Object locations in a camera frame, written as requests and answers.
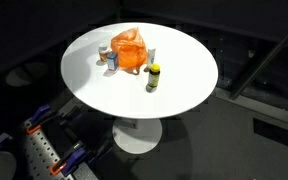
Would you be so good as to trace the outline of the dark bottle with yellow cap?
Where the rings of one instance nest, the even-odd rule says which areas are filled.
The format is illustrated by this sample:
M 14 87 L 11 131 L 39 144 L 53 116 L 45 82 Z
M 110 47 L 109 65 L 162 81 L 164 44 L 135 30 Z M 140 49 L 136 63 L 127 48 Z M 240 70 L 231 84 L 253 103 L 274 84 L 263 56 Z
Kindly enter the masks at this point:
M 152 64 L 149 70 L 148 85 L 152 88 L 158 86 L 160 76 L 160 66 L 158 64 Z

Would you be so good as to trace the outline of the white cylindrical tube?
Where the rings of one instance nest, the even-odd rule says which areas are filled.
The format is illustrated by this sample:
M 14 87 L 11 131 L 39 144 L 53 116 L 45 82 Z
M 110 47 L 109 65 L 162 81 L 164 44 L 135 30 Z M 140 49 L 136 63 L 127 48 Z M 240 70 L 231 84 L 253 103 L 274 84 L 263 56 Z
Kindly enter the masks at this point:
M 155 60 L 155 52 L 156 48 L 149 48 L 147 53 L 147 67 L 150 68 L 150 66 L 154 63 Z

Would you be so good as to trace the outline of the orange plastic bag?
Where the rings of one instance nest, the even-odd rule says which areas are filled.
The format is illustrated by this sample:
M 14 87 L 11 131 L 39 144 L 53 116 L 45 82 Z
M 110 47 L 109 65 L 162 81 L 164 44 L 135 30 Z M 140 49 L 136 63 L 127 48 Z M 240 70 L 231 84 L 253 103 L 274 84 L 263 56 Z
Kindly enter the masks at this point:
M 147 48 L 139 28 L 131 28 L 111 39 L 111 49 L 118 54 L 119 67 L 134 75 L 147 61 Z

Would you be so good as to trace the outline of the amber bottle with white cap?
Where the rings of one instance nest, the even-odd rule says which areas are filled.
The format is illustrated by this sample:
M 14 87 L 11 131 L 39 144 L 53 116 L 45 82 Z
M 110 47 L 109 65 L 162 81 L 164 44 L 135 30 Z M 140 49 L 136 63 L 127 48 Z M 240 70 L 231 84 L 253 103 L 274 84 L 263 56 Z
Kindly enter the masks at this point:
M 98 52 L 99 52 L 100 60 L 102 62 L 106 62 L 107 61 L 107 54 L 109 53 L 108 46 L 106 44 L 100 44 L 99 48 L 98 48 Z

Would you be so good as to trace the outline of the upper blue orange clamp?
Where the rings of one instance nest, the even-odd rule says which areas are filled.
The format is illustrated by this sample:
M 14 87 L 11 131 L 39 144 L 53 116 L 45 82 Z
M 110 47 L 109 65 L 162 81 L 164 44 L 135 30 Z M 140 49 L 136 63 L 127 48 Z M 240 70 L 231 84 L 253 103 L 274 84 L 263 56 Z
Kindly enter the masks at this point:
M 51 117 L 53 111 L 49 104 L 40 106 L 32 118 L 30 119 L 30 125 L 26 128 L 28 134 L 33 134 L 41 128 L 41 124 Z

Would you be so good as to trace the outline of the blue orange clamp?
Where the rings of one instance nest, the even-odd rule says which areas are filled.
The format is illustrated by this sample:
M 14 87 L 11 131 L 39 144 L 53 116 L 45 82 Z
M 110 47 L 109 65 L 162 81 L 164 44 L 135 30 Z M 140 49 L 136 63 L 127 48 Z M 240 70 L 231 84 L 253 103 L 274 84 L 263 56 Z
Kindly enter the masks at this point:
M 85 144 L 78 141 L 64 154 L 59 161 L 50 166 L 50 174 L 56 176 L 61 173 L 64 176 L 68 176 L 86 157 L 86 154 Z
M 32 118 L 30 119 L 30 125 L 26 128 L 28 134 L 33 134 L 41 128 L 41 124 L 51 117 L 53 111 L 49 104 L 40 106 Z

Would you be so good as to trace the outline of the lower blue orange clamp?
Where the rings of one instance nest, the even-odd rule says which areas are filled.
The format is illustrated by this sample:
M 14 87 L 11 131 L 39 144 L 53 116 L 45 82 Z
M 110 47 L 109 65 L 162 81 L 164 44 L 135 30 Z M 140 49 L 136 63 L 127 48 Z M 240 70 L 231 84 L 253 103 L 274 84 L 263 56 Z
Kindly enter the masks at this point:
M 68 176 L 86 157 L 86 154 L 85 144 L 78 141 L 64 154 L 59 161 L 50 166 L 50 174 L 56 176 L 61 173 L 64 176 Z

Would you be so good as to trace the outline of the perforated metal plate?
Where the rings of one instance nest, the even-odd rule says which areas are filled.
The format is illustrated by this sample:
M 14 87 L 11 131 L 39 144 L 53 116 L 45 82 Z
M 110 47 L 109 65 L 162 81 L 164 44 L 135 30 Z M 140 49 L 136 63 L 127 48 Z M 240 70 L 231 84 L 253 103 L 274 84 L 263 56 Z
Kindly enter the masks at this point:
M 29 120 L 23 123 L 22 146 L 26 160 L 26 167 L 30 180 L 74 180 L 59 172 L 52 175 L 50 167 L 57 163 L 70 145 L 64 132 L 54 122 L 44 124 L 33 134 L 28 134 L 26 129 L 31 125 Z

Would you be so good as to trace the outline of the black diagonal pole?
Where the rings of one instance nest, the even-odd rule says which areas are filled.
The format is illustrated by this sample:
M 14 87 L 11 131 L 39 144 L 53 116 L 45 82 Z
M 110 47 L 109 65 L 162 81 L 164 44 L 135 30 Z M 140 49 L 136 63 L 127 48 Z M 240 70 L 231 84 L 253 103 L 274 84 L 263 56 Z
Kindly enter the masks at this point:
M 282 48 L 288 43 L 288 33 L 277 43 L 263 59 L 257 61 L 254 65 L 246 68 L 246 71 L 232 85 L 229 98 L 235 100 L 248 87 L 253 80 L 269 65 L 269 63 L 278 55 Z

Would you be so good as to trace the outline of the white round pedestal table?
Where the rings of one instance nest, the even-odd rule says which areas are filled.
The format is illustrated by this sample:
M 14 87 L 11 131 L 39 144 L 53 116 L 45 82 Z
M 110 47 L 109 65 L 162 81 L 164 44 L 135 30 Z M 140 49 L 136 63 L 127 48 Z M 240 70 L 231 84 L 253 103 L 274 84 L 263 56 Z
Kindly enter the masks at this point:
M 144 67 L 138 72 L 112 72 L 100 62 L 99 45 L 131 28 L 138 28 L 144 42 L 156 49 L 161 74 L 154 90 L 147 87 Z M 201 104 L 218 80 L 216 61 L 198 40 L 173 28 L 140 22 L 111 24 L 81 35 L 64 52 L 61 74 L 75 97 L 116 118 L 114 141 L 131 154 L 155 148 L 162 137 L 161 120 Z

